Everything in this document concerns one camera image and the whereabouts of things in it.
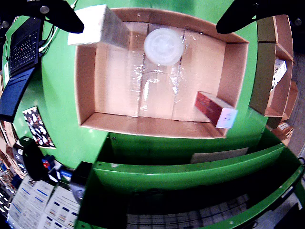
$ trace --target floor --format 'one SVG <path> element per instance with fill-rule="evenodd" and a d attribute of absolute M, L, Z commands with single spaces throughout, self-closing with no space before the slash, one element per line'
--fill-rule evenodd
<path fill-rule="evenodd" d="M 301 156 L 305 157 L 305 54 L 294 53 L 292 80 L 296 81 L 299 95 L 292 114 L 287 121 L 288 124 L 294 127 L 288 147 L 295 155 L 299 155 L 303 151 Z"/>

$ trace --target green table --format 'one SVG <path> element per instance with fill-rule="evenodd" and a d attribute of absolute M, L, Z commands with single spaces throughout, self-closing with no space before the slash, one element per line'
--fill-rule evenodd
<path fill-rule="evenodd" d="M 79 0 L 76 10 L 90 5 L 107 4 L 116 7 L 148 7 L 173 10 L 193 15 L 217 23 L 232 0 Z M 8 30 L 9 54 L 10 37 L 27 17 L 20 17 Z M 51 25 L 45 22 L 43 37 L 46 38 Z M 244 84 L 238 104 L 238 116 L 226 139 L 194 140 L 165 139 L 144 136 L 129 136 L 111 133 L 116 137 L 114 148 L 122 149 L 128 154 L 143 157 L 181 157 L 194 152 L 213 152 L 229 150 L 257 144 L 264 130 L 267 119 L 249 108 L 257 59 L 257 28 L 252 23 L 237 32 L 249 41 L 248 60 Z M 57 160 L 68 167 L 75 168 L 80 161 L 95 162 L 97 155 L 108 135 L 105 131 L 79 127 L 74 99 L 74 57 L 75 46 L 67 45 L 68 33 L 59 30 L 51 43 L 50 49 L 42 57 L 41 73 L 31 80 L 21 100 L 14 120 L 18 137 L 32 137 L 22 111 L 38 106 L 45 126 L 56 145 L 56 149 L 41 149 L 44 154 L 54 155 Z M 3 65 L 5 64 L 5 47 Z"/>

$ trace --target laptop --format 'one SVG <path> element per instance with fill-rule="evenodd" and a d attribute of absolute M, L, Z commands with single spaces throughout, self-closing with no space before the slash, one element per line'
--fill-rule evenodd
<path fill-rule="evenodd" d="M 39 42 L 42 39 L 42 26 L 42 20 L 29 18 L 11 36 L 10 80 L 0 98 L 2 121 L 14 121 L 20 100 L 35 72 L 35 67 L 40 64 Z"/>

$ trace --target open cardboard box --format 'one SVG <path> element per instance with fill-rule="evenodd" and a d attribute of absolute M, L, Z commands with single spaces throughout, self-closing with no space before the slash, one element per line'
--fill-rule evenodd
<path fill-rule="evenodd" d="M 216 129 L 194 103 L 197 92 L 205 91 L 236 108 L 248 42 L 236 34 L 218 34 L 215 24 L 177 12 L 112 10 L 131 31 L 129 49 L 103 43 L 77 47 L 79 124 L 131 135 L 225 137 L 226 129 Z M 157 66 L 144 55 L 146 35 L 160 27 L 183 36 L 184 54 L 170 67 Z"/>
<path fill-rule="evenodd" d="M 294 81 L 291 81 L 289 95 L 288 95 L 288 99 L 287 99 L 282 121 L 287 120 L 290 117 L 292 110 L 295 106 L 295 102 L 296 102 L 298 93 L 299 93 L 299 91 L 297 89 L 296 83 Z"/>
<path fill-rule="evenodd" d="M 257 21 L 258 51 L 250 107 L 267 117 L 283 117 L 290 90 L 293 43 L 287 15 Z M 270 92 L 275 59 L 286 61 L 287 72 Z"/>

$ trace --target round plastic container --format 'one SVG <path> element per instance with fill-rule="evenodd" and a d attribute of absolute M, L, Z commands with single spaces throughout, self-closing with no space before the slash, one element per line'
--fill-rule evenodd
<path fill-rule="evenodd" d="M 145 55 L 155 64 L 173 65 L 180 60 L 183 51 L 182 38 L 170 29 L 156 29 L 144 41 Z"/>

